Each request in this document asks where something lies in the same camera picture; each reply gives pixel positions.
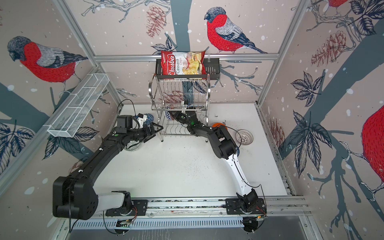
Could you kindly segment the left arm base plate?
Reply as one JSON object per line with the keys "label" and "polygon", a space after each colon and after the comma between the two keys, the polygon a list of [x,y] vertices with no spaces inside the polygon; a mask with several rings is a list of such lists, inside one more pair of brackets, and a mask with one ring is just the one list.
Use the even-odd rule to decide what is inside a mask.
{"label": "left arm base plate", "polygon": [[120,207],[117,209],[109,209],[106,211],[105,215],[107,217],[141,217],[145,216],[148,207],[148,200],[139,199],[132,200],[131,206],[129,209],[126,207]]}

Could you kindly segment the stainless steel dish rack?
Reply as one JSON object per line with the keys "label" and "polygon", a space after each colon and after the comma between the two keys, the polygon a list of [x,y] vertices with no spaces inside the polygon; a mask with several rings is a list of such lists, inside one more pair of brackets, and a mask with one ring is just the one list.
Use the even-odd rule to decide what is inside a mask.
{"label": "stainless steel dish rack", "polygon": [[197,118],[205,125],[209,125],[209,108],[211,100],[211,79],[207,74],[203,77],[191,76],[163,76],[159,79],[156,74],[149,81],[149,96],[151,109],[155,112],[155,122],[164,127],[159,132],[160,140],[168,136],[190,136],[185,126],[176,120],[166,118],[166,111],[196,112]]}

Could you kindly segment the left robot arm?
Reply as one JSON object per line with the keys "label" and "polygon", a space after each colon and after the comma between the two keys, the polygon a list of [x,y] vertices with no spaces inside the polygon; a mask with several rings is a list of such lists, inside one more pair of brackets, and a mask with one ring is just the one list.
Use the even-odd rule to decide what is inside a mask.
{"label": "left robot arm", "polygon": [[164,127],[150,123],[141,129],[117,127],[106,136],[99,149],[78,170],[53,183],[53,216],[88,220],[101,205],[93,186],[101,172],[131,141],[147,142]]}

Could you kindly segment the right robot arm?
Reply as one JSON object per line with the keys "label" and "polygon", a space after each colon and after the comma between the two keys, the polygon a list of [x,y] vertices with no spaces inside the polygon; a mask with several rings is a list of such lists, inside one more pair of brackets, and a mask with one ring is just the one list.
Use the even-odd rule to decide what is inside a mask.
{"label": "right robot arm", "polygon": [[227,128],[224,126],[207,126],[200,122],[196,113],[192,111],[186,113],[175,111],[171,112],[170,115],[185,126],[191,135],[208,139],[214,154],[219,159],[226,161],[237,186],[238,203],[233,209],[244,214],[251,214],[255,211],[259,197],[244,176],[238,160],[238,147]]}

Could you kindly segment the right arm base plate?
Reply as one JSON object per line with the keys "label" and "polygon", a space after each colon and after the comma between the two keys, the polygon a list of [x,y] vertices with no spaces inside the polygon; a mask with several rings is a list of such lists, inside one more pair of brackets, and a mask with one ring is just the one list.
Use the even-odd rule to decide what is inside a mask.
{"label": "right arm base plate", "polygon": [[264,199],[258,198],[253,202],[246,202],[240,199],[225,199],[223,207],[227,215],[266,215],[267,206]]}

